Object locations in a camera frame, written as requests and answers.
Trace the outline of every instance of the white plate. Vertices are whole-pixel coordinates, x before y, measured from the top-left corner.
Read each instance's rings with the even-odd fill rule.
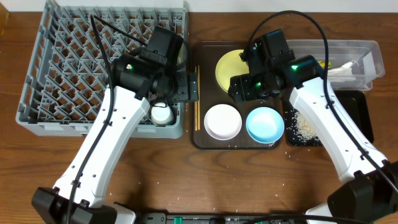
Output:
[[[230,105],[216,105],[205,115],[205,129],[217,140],[229,140],[235,137],[242,128],[242,117]]]

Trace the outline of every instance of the white round object in crate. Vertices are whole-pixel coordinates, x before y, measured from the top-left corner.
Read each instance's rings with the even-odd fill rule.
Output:
[[[207,133],[217,140],[234,138],[242,128],[242,117],[230,105],[216,105],[205,115],[205,129]]]
[[[170,125],[174,122],[172,109],[165,103],[157,103],[150,111],[150,119],[156,125]]]

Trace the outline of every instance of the white cup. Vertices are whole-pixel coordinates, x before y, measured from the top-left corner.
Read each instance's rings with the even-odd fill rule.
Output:
[[[165,103],[157,103],[150,111],[150,119],[156,125],[170,125],[174,122],[172,109]]]

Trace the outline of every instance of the gray plastic crate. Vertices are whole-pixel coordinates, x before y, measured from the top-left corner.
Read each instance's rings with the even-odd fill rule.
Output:
[[[90,130],[101,106],[106,73],[95,44],[90,14],[96,14],[129,34],[148,42],[155,26],[188,38],[186,9],[135,7],[59,7],[45,3],[39,32],[22,90],[16,121],[41,136],[81,136]],[[110,60],[140,43],[98,26]],[[180,51],[180,62],[186,49]],[[134,138],[179,138],[183,134],[184,105],[171,105],[176,123],[157,127],[146,116]]]

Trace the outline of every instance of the plastic bin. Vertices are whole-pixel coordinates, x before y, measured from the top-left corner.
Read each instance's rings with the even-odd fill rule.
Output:
[[[42,136],[81,136],[90,130],[101,106],[108,74],[94,42],[90,14],[148,42],[155,26],[188,38],[185,9],[134,7],[59,7],[45,3],[16,121]],[[110,60],[140,46],[110,28],[98,26]],[[180,51],[180,62],[186,49]],[[138,138],[179,138],[184,104],[170,105],[176,122],[158,127],[146,116],[133,132]]]
[[[296,58],[312,55],[325,60],[323,40],[288,40]],[[339,75],[329,81],[335,90],[370,90],[372,80],[384,75],[384,65],[379,44],[373,40],[328,40],[331,68],[354,61],[352,75]]]

